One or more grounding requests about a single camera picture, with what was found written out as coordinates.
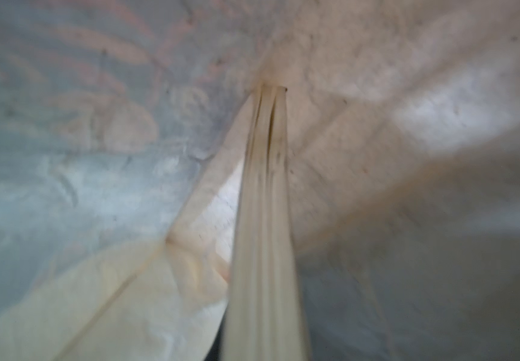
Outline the stack of blue books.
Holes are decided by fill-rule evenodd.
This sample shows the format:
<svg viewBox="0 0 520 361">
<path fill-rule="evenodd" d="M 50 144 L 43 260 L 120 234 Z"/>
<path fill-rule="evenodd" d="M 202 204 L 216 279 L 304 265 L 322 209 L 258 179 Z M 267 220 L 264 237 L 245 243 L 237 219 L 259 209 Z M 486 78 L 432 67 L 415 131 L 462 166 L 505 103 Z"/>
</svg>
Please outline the stack of blue books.
<svg viewBox="0 0 520 361">
<path fill-rule="evenodd" d="M 223 360 L 309 360 L 291 234 L 286 89 L 263 85 L 240 188 Z"/>
</svg>

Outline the cream canvas tote bag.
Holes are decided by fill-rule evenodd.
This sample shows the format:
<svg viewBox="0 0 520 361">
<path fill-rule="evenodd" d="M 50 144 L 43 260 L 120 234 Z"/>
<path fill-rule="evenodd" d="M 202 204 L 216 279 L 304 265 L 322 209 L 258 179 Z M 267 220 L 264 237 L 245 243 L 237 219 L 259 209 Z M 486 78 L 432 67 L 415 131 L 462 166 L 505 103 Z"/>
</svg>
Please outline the cream canvas tote bag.
<svg viewBox="0 0 520 361">
<path fill-rule="evenodd" d="M 314 360 L 520 360 L 520 1 L 0 1 L 0 360 L 203 360 L 260 84 Z"/>
</svg>

